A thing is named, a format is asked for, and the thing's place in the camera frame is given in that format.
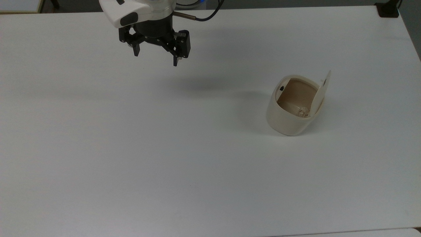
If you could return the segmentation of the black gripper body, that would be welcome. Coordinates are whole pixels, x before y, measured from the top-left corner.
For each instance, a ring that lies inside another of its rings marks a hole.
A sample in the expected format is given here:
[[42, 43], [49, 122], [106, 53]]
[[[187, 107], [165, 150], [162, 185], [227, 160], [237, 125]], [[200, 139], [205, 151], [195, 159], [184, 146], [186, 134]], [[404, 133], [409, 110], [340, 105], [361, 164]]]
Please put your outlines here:
[[168, 16], [160, 20], [148, 20], [135, 23], [136, 39], [140, 42], [173, 43], [173, 17]]

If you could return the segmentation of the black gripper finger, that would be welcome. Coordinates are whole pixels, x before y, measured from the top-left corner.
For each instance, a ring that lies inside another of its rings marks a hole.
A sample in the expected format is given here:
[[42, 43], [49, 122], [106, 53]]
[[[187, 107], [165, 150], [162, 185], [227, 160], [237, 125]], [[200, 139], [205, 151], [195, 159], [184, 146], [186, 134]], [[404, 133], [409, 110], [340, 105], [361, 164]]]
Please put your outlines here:
[[177, 66], [179, 60], [189, 56], [191, 50], [189, 31], [168, 33], [161, 38], [161, 45], [173, 56], [173, 66]]
[[134, 56], [138, 57], [140, 54], [140, 44], [145, 42], [145, 37], [142, 34], [131, 34], [130, 30], [134, 30], [133, 25], [124, 26], [118, 29], [118, 36], [120, 42], [126, 42], [134, 52]]

